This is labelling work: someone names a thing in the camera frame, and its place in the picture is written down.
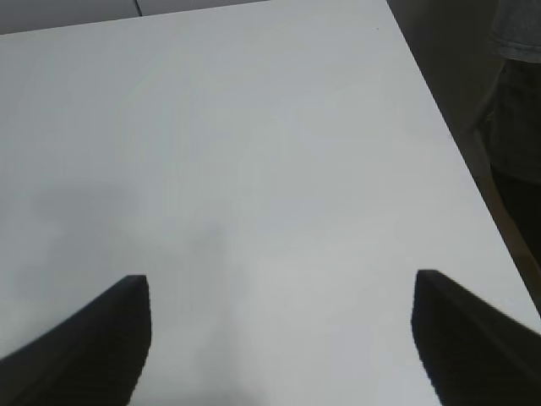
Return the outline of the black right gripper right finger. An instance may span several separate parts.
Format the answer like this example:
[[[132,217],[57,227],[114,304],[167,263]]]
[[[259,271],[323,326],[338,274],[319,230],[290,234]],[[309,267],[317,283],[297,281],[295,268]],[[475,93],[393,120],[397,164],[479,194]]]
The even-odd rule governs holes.
[[[413,340],[443,405],[538,405],[540,336],[436,270],[415,279]]]

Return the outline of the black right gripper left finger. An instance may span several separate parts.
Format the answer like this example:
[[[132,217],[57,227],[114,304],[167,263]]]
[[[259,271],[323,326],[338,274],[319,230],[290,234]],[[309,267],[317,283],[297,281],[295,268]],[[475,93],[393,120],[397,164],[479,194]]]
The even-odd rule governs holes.
[[[144,275],[122,278],[1,360],[3,405],[127,405],[151,346]]]

